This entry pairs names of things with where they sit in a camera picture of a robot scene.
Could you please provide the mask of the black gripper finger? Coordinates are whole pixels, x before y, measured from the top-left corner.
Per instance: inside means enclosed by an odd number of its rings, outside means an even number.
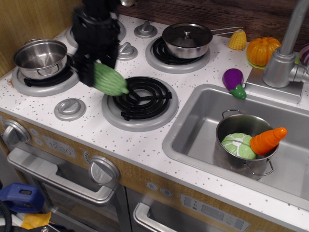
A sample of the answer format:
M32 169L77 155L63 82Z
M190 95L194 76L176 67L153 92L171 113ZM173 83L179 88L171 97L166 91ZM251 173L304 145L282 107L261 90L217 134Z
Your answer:
M79 80L87 85L93 87L94 85L94 61L91 58L75 53L73 55L73 68L78 74Z
M98 59L102 64L114 69L118 57L118 46L110 46L100 52Z

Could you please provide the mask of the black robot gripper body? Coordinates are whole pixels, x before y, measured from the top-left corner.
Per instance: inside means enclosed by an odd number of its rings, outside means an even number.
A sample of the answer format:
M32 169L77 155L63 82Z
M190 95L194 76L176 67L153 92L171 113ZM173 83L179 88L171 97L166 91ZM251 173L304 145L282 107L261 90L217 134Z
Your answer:
M119 0L84 0L72 12L72 32L78 44L76 53L93 61L98 60L100 52L110 46L118 46L120 27L118 19Z

